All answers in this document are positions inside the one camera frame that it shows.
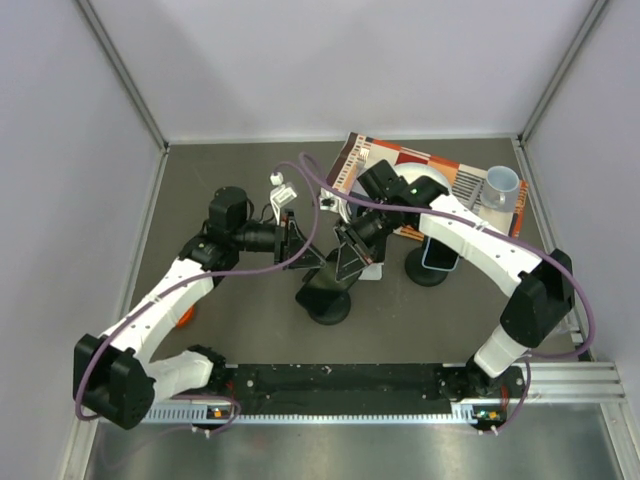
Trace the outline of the black phone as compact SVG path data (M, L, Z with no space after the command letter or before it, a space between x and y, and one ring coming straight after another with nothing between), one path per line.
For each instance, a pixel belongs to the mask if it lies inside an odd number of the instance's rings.
M296 293L311 293L311 292L319 292L319 293L330 293L330 294L338 294L342 292L346 292L349 294L349 290L356 283L354 283L349 289L340 289L335 281L335 259L336 259L336 249L332 250L327 258L326 265L320 269L316 269L313 271L309 271L303 277L303 285L300 290Z
M383 263L386 258L387 236L380 237L372 244L372 258L374 263Z

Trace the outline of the white folding phone stand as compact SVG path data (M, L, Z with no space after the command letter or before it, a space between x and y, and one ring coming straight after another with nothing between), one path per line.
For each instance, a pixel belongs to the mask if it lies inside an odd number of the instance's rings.
M361 272L359 279L362 281L379 281L383 276L383 268L383 263L373 263Z

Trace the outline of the black round phone stand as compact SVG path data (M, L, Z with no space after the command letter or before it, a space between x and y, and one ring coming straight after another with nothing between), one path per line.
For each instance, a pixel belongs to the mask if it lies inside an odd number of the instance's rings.
M424 251L420 248L411 250L404 261L404 270L408 278L422 287L435 287L443 283L448 273L425 268L422 265Z

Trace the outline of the blue case phone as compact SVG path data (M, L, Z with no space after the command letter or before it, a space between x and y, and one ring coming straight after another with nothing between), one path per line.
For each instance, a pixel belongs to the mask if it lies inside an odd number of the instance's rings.
M425 237L422 247L421 265L424 268L439 272L451 272L456 269L459 254L444 243Z

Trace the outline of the black camera stand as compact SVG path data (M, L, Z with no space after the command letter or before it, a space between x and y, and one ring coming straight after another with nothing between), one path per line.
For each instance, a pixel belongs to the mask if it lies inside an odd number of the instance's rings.
M346 292L302 292L296 295L296 301L314 322L324 326L341 323L351 311L351 297Z

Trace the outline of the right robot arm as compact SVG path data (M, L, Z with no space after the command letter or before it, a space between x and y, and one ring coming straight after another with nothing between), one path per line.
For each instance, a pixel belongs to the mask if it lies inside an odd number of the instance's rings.
M382 160L358 181L365 199L337 189L331 193L367 208L367 219L381 214L380 230L417 229L429 244L442 244L451 261L470 262L508 296L498 326L465 366L469 388L481 396L492 394L505 371L537 348L573 309L570 257L560 250L535 250L493 229L464 207L446 178L427 165L394 167Z

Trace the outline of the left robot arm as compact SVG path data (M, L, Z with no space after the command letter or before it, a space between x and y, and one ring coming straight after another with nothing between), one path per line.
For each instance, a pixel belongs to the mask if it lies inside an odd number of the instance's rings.
M165 360L153 355L196 303L228 275L237 275L243 252L270 253L273 269L314 269L324 256L300 231L288 204L290 182L269 195L275 222L253 219L245 190L218 189L208 217L188 240L159 283L118 323L99 336L84 335L73 354L73 399L83 420L102 417L129 430L151 408L177 394L199 390L216 396L226 387L225 360L193 346Z

